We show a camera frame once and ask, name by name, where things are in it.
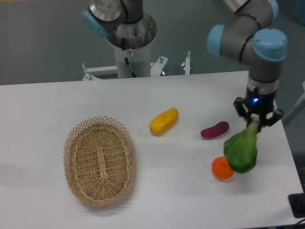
screw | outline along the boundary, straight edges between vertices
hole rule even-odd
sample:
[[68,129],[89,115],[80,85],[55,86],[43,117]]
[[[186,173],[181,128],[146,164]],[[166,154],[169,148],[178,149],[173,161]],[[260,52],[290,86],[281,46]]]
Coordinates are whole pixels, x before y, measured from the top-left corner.
[[127,51],[127,55],[131,56],[131,55],[132,55],[132,51],[131,51],[131,50],[128,50],[128,51]]
[[164,56],[160,56],[160,63],[163,63],[164,61]]
[[82,68],[83,68],[84,72],[86,72],[86,71],[87,71],[87,68],[86,68],[86,66],[85,66],[85,63],[83,62],[83,63],[81,63],[81,64],[82,64]]

wicker basket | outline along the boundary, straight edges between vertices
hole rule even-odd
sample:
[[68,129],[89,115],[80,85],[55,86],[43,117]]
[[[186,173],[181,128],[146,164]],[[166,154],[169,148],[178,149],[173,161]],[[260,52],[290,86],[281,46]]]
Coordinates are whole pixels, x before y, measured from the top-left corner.
[[136,177],[135,150],[127,129],[112,118],[85,120],[68,136],[64,168],[72,193],[82,202],[100,207],[117,202]]

white table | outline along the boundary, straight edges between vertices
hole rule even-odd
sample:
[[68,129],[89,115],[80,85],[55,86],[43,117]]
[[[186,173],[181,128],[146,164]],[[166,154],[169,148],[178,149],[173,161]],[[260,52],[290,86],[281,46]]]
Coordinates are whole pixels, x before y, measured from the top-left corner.
[[[287,196],[302,192],[281,122],[258,136],[257,166],[217,180],[211,163],[245,128],[233,101],[244,96],[247,72],[42,83],[0,87],[1,229],[239,229],[291,224]],[[177,124],[161,137],[149,122],[176,107]],[[119,204],[91,208],[69,190],[63,147],[69,132],[95,116],[129,130],[137,180]],[[203,140],[219,121],[230,131]]]

yellow squash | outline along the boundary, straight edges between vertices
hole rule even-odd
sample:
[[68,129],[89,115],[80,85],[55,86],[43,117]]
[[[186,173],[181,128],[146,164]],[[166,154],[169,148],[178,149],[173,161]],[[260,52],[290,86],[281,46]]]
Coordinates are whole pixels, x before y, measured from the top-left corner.
[[157,115],[149,124],[149,128],[154,135],[161,135],[177,122],[178,116],[178,110],[172,107]]

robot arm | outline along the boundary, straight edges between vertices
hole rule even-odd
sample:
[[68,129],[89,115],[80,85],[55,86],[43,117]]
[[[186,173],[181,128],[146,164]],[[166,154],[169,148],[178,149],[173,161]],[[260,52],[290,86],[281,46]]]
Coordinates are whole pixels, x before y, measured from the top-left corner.
[[279,30],[266,29],[278,13],[276,0],[225,1],[238,18],[230,26],[214,26],[207,48],[215,55],[249,66],[246,97],[238,97],[234,105],[247,125],[253,114],[259,116],[260,131],[283,115],[283,111],[274,108],[274,98],[286,57],[287,38]]
[[143,0],[90,0],[82,18],[98,37],[112,33],[119,25],[135,24],[143,17]]

